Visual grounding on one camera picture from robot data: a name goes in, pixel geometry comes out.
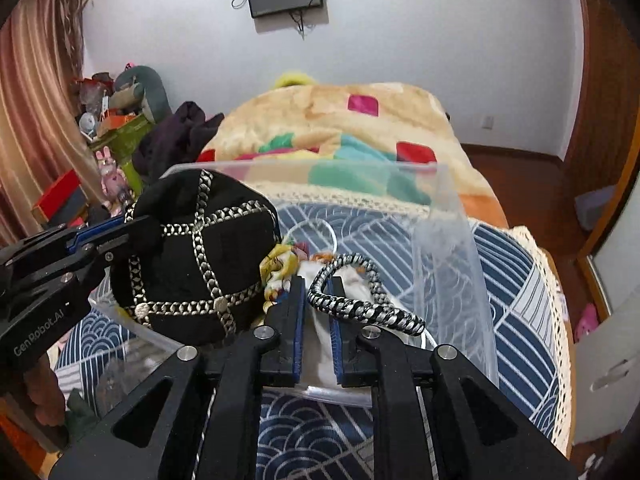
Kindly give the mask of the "person's left hand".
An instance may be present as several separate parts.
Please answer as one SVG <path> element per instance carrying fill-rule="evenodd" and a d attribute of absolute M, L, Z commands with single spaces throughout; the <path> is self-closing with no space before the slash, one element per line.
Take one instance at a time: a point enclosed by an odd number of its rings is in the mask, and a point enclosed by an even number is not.
<path fill-rule="evenodd" d="M 47 354 L 24 374 L 24 381 L 28 397 L 35 405 L 37 422 L 42 426 L 63 426 L 65 399 Z"/>

